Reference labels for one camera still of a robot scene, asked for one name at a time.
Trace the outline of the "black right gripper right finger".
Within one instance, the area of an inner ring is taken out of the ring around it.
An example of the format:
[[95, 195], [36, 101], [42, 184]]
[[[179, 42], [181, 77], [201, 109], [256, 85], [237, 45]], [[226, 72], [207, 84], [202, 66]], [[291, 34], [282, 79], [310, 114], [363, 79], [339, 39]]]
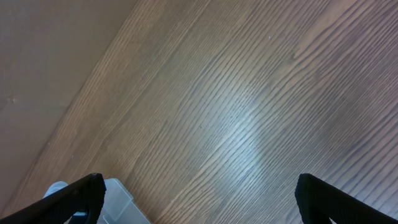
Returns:
[[304, 224], [397, 224], [397, 220], [311, 174], [299, 175], [295, 199]]

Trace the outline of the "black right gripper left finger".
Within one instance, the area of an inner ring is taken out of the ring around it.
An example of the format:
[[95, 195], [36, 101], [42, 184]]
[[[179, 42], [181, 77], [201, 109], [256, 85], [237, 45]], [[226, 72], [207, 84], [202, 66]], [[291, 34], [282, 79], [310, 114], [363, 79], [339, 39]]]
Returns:
[[103, 176], [92, 173], [3, 219], [3, 224], [96, 224], [104, 204]]

